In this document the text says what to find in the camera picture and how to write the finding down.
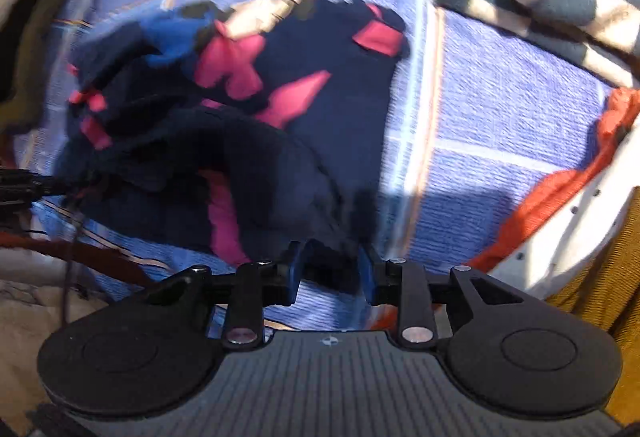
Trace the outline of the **mustard yellow fabric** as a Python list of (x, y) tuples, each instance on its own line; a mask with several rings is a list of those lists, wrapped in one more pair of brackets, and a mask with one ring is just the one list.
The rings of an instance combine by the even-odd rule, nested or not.
[(548, 303), (610, 334), (623, 370), (606, 411), (624, 424), (639, 420), (639, 191), (631, 194), (611, 243)]

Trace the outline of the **red orange garment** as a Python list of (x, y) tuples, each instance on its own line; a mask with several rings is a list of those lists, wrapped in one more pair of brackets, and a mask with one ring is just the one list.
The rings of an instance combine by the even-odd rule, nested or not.
[(468, 265), (483, 272), (494, 269), (534, 235), (556, 212), (612, 163), (620, 142), (639, 114), (639, 90), (616, 88), (597, 123), (598, 153), (583, 169), (555, 171), (541, 179), (502, 224), (494, 244)]

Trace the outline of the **olive dark cloth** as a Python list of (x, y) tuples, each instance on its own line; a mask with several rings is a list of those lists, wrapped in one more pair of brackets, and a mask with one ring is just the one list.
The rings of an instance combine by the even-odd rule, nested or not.
[(1, 131), (24, 134), (40, 123), (49, 77), (47, 44), (66, 0), (17, 0), (1, 27)]

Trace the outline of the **navy cartoon mouse shirt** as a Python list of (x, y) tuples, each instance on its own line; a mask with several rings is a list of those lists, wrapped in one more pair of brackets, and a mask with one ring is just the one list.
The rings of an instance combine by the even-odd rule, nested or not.
[(274, 6), (202, 1), (79, 44), (53, 172), (121, 235), (234, 267), (310, 243), (304, 278), (354, 293), (405, 22), (364, 0)]

